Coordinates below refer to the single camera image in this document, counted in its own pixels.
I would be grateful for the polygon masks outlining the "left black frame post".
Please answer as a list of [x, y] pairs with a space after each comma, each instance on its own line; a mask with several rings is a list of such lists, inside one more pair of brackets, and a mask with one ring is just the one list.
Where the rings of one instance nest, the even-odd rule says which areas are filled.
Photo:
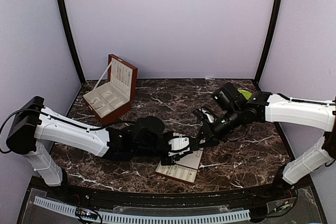
[[67, 41], [68, 48], [70, 51], [71, 59], [72, 59], [73, 65], [76, 70], [76, 74], [77, 74], [77, 77], [81, 85], [84, 85], [86, 83], [86, 79], [85, 79], [85, 75], [84, 75], [80, 60], [79, 60], [74, 37], [72, 35], [72, 30], [70, 27], [69, 17], [68, 17], [67, 8], [66, 8], [66, 2], [65, 0], [57, 0], [57, 4], [58, 4], [58, 9], [59, 9], [60, 18], [61, 18], [64, 33], [65, 33], [66, 41]]

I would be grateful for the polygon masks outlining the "black frame post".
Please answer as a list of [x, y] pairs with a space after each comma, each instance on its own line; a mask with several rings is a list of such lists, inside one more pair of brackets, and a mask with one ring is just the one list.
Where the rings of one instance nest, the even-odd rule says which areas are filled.
[[268, 55], [270, 52], [270, 47], [272, 44], [272, 40], [274, 37], [275, 29], [276, 29], [276, 24], [278, 20], [278, 15], [280, 11], [280, 5], [281, 5], [281, 0], [274, 0], [273, 5], [272, 5], [272, 10], [271, 10], [271, 15], [270, 15], [270, 21], [267, 29], [267, 34], [263, 46], [263, 50], [261, 52], [259, 64], [257, 67], [256, 74], [253, 79], [253, 83], [255, 87], [259, 86], [259, 83], [261, 81], [262, 75], [264, 73], [264, 69], [266, 66], [266, 62], [268, 59]]
[[74, 37], [72, 35], [72, 30], [70, 27], [69, 17], [68, 17], [67, 8], [66, 8], [66, 2], [65, 0], [57, 0], [57, 4], [58, 4], [58, 9], [59, 9], [60, 18], [61, 18], [64, 33], [65, 33], [66, 41], [67, 41], [68, 48], [70, 51], [71, 59], [72, 59], [73, 65], [76, 70], [76, 74], [77, 74], [77, 77], [81, 85], [84, 85], [86, 83], [86, 79], [85, 79], [85, 75], [84, 75], [80, 60], [79, 60]]

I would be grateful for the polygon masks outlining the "red wooden jewelry box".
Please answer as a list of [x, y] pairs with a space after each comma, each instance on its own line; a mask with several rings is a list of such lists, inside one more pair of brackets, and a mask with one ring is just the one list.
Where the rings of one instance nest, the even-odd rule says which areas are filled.
[[83, 95], [90, 111], [102, 125], [107, 125], [131, 110], [131, 101], [135, 99], [138, 68], [110, 54], [108, 66], [103, 72], [108, 81], [101, 84], [99, 78], [91, 91]]

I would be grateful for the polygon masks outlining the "black front table rail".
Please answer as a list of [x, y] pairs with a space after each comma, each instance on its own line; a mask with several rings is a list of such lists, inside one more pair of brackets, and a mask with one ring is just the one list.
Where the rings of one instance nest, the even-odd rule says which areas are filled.
[[272, 200], [293, 199], [297, 195], [288, 190], [274, 193], [271, 191], [271, 185], [191, 194], [128, 193], [76, 185], [55, 189], [48, 187], [42, 178], [36, 176], [31, 178], [29, 187], [44, 190], [48, 195], [67, 203], [79, 203], [81, 206], [97, 208], [112, 208], [114, 206], [191, 208], [219, 205], [229, 205], [232, 208], [254, 208], [263, 206]]

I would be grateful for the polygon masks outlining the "flat white jewelry tray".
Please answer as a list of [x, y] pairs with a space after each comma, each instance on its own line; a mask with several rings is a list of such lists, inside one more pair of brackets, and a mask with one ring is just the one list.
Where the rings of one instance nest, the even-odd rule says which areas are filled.
[[194, 185], [202, 154], [203, 149], [201, 148], [199, 151], [183, 157], [174, 165], [162, 166], [161, 164], [158, 164], [155, 173], [168, 179]]

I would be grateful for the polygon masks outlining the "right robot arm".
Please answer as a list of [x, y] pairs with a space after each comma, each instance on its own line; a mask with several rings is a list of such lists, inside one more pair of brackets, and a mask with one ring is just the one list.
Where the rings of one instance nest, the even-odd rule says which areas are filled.
[[268, 195], [273, 200], [286, 194], [288, 186], [335, 159], [335, 101], [294, 99], [263, 91], [255, 91], [246, 99], [230, 82], [216, 90], [212, 98], [225, 114], [216, 117], [211, 113], [198, 113], [202, 121], [197, 135], [201, 147], [226, 142], [235, 128], [253, 122], [292, 123], [324, 131], [315, 145], [279, 169], [278, 177], [268, 187]]

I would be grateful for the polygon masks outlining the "green plate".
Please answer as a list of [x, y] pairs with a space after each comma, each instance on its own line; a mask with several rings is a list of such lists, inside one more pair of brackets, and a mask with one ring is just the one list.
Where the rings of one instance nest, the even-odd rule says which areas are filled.
[[238, 89], [238, 92], [241, 93], [246, 100], [249, 100], [250, 97], [252, 96], [252, 93], [247, 90]]

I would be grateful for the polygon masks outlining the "right black frame post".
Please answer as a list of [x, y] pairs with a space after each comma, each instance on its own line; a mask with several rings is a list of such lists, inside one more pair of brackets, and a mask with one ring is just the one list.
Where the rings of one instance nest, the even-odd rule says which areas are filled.
[[274, 37], [275, 29], [276, 29], [276, 24], [278, 20], [278, 15], [280, 11], [280, 5], [281, 5], [281, 0], [274, 0], [273, 5], [272, 5], [272, 10], [271, 10], [271, 15], [270, 15], [270, 21], [267, 29], [267, 34], [263, 46], [263, 50], [261, 52], [259, 64], [257, 67], [256, 74], [253, 79], [253, 83], [255, 87], [259, 86], [259, 83], [261, 81], [262, 75], [264, 73], [264, 69], [266, 66], [266, 62], [268, 59], [268, 55], [270, 52], [270, 47], [272, 44], [272, 40]]

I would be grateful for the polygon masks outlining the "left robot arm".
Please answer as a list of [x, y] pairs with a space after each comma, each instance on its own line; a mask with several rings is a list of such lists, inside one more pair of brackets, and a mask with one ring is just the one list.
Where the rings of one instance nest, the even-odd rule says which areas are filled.
[[39, 96], [5, 119], [9, 120], [12, 124], [5, 142], [6, 153], [24, 156], [63, 201], [74, 197], [74, 189], [67, 184], [65, 170], [45, 149], [45, 141], [65, 144], [109, 161], [159, 157], [164, 165], [175, 164], [197, 145], [192, 137], [166, 132], [163, 121], [154, 116], [127, 121], [121, 129], [114, 128], [117, 122], [94, 127], [56, 113], [44, 106], [44, 98]]

